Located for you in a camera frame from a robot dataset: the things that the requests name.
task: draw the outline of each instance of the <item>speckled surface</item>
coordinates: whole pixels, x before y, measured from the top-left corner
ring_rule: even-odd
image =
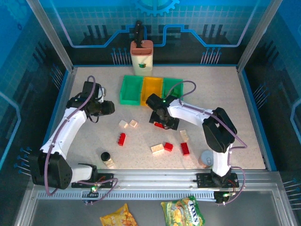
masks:
[[[202,128],[180,121],[177,131],[163,130],[148,123],[151,109],[147,106],[119,104],[119,93],[123,76],[133,74],[131,67],[87,67],[78,68],[71,97],[81,92],[84,81],[89,75],[96,78],[107,90],[106,100],[115,104],[115,113],[103,116],[97,124],[89,120],[79,129],[67,160],[69,163],[92,163],[99,169],[106,169],[100,159],[102,152],[109,152],[116,169],[196,169],[201,168],[198,158],[208,149]],[[185,97],[186,103],[202,108],[226,110],[238,130],[238,135],[248,148],[233,151],[232,166],[244,169],[264,169],[261,152],[252,126],[246,101],[241,89],[235,67],[154,67],[154,77],[188,79],[196,82],[197,90]],[[192,89],[184,85],[184,93]],[[136,120],[136,128],[119,126],[120,120],[128,123]],[[180,148],[180,130],[185,129],[190,155],[183,156]],[[124,146],[117,144],[121,132],[126,134]],[[174,145],[172,152],[163,151],[153,155],[151,147],[169,142]]]

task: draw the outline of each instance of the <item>gear logo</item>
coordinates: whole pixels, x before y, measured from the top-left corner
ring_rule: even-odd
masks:
[[[25,0],[0,0],[0,6],[7,7],[10,15],[18,22],[21,22],[27,15]]]
[[[141,13],[146,15],[160,15],[169,13],[169,10],[174,9],[174,5],[180,3],[179,0],[133,0],[136,9],[140,9]]]

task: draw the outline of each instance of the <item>black lid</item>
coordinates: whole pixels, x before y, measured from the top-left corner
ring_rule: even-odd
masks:
[[[108,152],[102,153],[102,155],[100,157],[101,157],[102,161],[108,161],[111,158],[111,156]]]

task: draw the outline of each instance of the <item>white container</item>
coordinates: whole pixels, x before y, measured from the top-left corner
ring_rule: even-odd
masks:
[[[131,43],[131,58],[135,75],[152,76],[152,58],[154,45],[150,40],[142,41],[143,48],[137,48],[134,41]]]

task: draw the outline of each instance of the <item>chip bag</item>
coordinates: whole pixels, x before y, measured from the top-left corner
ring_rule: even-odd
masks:
[[[138,226],[132,214],[128,211],[127,204],[107,216],[100,217],[103,226]]]
[[[172,202],[162,202],[161,206],[166,226],[203,226],[205,223],[194,196]]]

